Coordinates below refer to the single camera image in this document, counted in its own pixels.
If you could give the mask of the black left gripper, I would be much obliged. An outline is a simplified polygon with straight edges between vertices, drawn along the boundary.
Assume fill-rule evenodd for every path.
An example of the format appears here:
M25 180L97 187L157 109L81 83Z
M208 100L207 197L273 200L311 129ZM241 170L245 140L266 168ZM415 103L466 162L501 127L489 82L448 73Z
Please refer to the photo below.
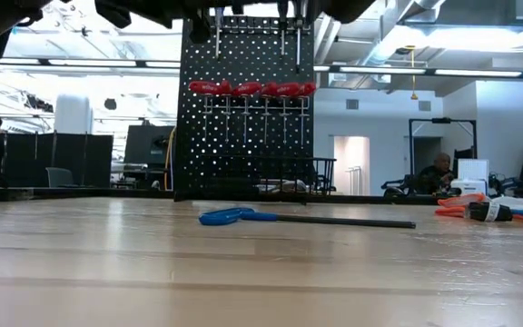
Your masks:
M131 14L139 15L159 25L172 27L173 19L183 18L183 8L177 1L158 0L95 0L96 12L118 28L132 23ZM211 38L210 15L207 8L198 8L190 15L190 39L195 44Z

